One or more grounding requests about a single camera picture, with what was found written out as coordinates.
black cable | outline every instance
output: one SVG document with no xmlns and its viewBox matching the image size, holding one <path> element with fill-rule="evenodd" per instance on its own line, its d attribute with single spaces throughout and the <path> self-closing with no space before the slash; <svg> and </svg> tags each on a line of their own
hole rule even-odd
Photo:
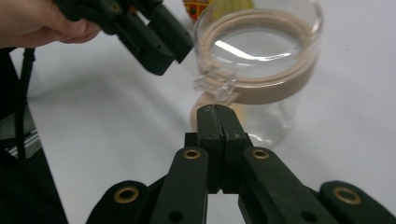
<svg viewBox="0 0 396 224">
<path fill-rule="evenodd" d="M 25 49 L 23 53 L 23 63 L 21 69 L 20 84 L 17 92 L 17 101 L 15 108 L 15 138 L 18 148 L 18 160 L 26 158 L 24 147 L 24 110 L 26 106 L 26 97 L 29 89 L 30 76 L 32 75 L 33 63 L 35 61 L 35 49 Z"/>
</svg>

yellow object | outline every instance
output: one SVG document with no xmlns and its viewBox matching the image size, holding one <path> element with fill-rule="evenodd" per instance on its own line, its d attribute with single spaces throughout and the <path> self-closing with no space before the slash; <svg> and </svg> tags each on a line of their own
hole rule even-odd
<svg viewBox="0 0 396 224">
<path fill-rule="evenodd" d="M 196 22 L 199 16 L 204 12 L 205 8 L 214 1 L 216 0 L 183 0 L 183 3 L 191 19 Z M 217 1 L 216 8 L 213 10 L 213 17 L 215 19 L 219 19 L 225 14 L 229 14 L 241 9 L 249 9 L 254 7 L 252 0 Z"/>
</svg>

orange object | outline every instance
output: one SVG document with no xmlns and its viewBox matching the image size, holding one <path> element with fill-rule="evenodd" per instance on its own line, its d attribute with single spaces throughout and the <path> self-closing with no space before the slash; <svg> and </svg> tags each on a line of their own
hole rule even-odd
<svg viewBox="0 0 396 224">
<path fill-rule="evenodd" d="M 198 17 L 211 2 L 213 0 L 183 0 L 184 7 L 194 22 L 198 20 Z"/>
</svg>

human hand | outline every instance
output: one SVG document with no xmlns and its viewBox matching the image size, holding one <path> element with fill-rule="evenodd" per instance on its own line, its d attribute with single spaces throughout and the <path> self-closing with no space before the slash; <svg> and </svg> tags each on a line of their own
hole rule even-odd
<svg viewBox="0 0 396 224">
<path fill-rule="evenodd" d="M 0 49 L 84 43 L 99 32 L 91 21 L 69 21 L 51 0 L 0 0 Z"/>
</svg>

white table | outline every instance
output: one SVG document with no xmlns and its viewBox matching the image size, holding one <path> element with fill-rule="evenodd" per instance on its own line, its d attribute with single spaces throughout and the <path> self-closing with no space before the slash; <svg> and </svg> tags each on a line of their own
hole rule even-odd
<svg viewBox="0 0 396 224">
<path fill-rule="evenodd" d="M 320 3 L 318 67 L 274 151 L 308 187 L 343 180 L 396 215 L 396 1 Z M 191 25 L 181 0 L 165 4 Z M 50 44 L 36 58 L 29 106 L 70 223 L 84 223 L 112 185 L 149 185 L 167 173 L 200 94 L 193 52 L 163 77 L 115 36 Z M 236 197 L 210 196 L 207 223 L 243 223 Z"/>
</svg>

